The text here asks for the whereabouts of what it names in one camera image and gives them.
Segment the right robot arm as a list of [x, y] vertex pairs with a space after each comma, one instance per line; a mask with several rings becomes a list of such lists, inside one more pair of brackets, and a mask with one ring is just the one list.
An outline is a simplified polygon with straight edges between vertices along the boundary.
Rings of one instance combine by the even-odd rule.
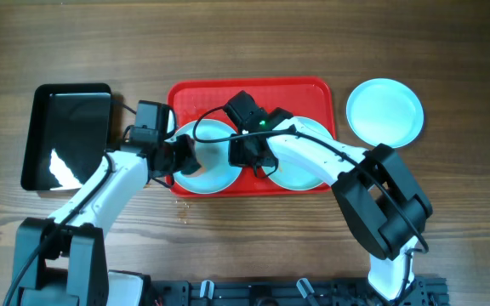
[[330, 185], [350, 232], [370, 255], [369, 285], [386, 301], [401, 302], [414, 280], [413, 255], [429, 251], [422, 233], [433, 210], [396, 151], [342, 144], [283, 109], [224, 112], [241, 151], [292, 162]]

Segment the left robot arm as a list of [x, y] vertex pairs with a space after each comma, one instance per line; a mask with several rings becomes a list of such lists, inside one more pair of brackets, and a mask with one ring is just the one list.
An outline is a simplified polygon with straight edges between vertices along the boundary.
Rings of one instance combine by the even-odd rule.
[[63, 207], [20, 224], [4, 304], [152, 304], [150, 276], [108, 269], [105, 236], [149, 181], [198, 168], [194, 141], [186, 134], [105, 152], [93, 176]]

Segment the green and orange sponge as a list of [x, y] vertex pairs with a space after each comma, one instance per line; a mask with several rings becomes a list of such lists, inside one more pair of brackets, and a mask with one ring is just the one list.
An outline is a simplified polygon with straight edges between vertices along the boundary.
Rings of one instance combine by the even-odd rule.
[[185, 177], [197, 177], [205, 172], [205, 168], [201, 164], [196, 163], [185, 167], [180, 172]]

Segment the light blue plate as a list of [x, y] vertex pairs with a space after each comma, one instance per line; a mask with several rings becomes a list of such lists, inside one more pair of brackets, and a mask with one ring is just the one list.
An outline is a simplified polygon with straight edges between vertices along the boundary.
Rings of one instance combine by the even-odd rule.
[[413, 142], [424, 127], [424, 108], [416, 93], [389, 78], [374, 78], [354, 88], [345, 114], [351, 130], [365, 143], [400, 148]]
[[[333, 137], [321, 123], [303, 116], [297, 116], [297, 119], [309, 129], [323, 136]], [[322, 184], [319, 178], [288, 161], [279, 161], [278, 167], [262, 167], [262, 170], [269, 174], [268, 179], [286, 190], [312, 190]]]
[[[199, 139], [222, 139], [230, 137], [234, 129], [213, 120], [202, 119], [196, 129]], [[174, 174], [174, 180], [183, 189], [196, 194], [213, 194], [228, 188], [239, 177], [242, 169], [229, 163], [229, 142], [195, 143], [194, 150], [203, 171], [192, 177], [182, 172]]]

